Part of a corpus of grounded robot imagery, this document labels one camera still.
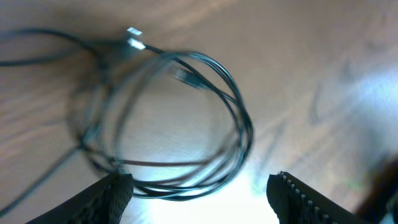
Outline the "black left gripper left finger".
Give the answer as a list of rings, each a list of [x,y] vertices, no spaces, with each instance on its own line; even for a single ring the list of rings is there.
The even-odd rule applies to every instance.
[[[115,172],[28,224],[119,224],[133,192],[132,175]]]

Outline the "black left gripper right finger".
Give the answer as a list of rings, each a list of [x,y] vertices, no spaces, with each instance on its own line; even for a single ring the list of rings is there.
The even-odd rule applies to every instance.
[[[365,224],[288,172],[271,174],[266,195],[281,224]]]

